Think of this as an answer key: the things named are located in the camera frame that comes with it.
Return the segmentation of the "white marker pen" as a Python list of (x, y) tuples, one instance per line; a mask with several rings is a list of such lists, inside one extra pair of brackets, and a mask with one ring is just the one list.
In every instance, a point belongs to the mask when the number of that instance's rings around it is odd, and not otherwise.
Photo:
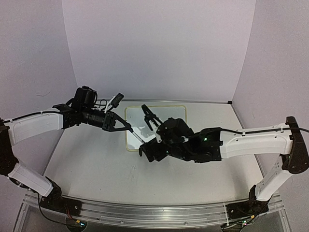
[(134, 131), (132, 131), (131, 133), (132, 133), (133, 136), (134, 136), (135, 138), (137, 138), (142, 144), (145, 143), (145, 141), (144, 141), (138, 134), (136, 134)]

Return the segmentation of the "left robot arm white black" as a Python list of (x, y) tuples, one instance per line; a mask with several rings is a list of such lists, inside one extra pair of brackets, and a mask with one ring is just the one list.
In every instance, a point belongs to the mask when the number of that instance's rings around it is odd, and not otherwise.
[(54, 105), (51, 110), (40, 111), (13, 119), (0, 121), (0, 174), (46, 197), (54, 209), (61, 210), (65, 200), (53, 191), (56, 184), (28, 168), (14, 154), (12, 147), (21, 141), (38, 135), (65, 130), (87, 124), (108, 132), (130, 131), (132, 126), (108, 107), (116, 108), (123, 99), (118, 93), (104, 110), (96, 108), (98, 94), (90, 87), (77, 88), (75, 96), (66, 104)]

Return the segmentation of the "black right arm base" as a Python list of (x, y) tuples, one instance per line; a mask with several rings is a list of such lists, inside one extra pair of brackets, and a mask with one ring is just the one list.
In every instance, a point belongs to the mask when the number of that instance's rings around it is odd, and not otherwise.
[(238, 203), (230, 203), (226, 206), (229, 219), (257, 216), (268, 211), (269, 201), (247, 200)]

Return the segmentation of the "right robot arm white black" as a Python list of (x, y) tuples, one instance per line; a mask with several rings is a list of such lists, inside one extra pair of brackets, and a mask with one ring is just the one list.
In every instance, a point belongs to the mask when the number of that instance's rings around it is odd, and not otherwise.
[(171, 156), (183, 161), (206, 163), (243, 155), (279, 154), (262, 181), (253, 187), (253, 200), (268, 201), (292, 175), (309, 168), (309, 154), (300, 128), (293, 116), (284, 123), (260, 129), (231, 130), (220, 127), (193, 130), (180, 118), (161, 121), (146, 105), (144, 120), (155, 138), (143, 143), (140, 154), (149, 162)]

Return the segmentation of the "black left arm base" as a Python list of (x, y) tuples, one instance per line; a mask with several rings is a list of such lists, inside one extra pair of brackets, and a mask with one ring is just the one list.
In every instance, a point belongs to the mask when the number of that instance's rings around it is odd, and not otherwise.
[(82, 202), (79, 200), (62, 196), (62, 190), (58, 184), (48, 178), (52, 184), (52, 191), (47, 197), (42, 196), (39, 206), (59, 213), (66, 213), (71, 216), (79, 216), (82, 208)]

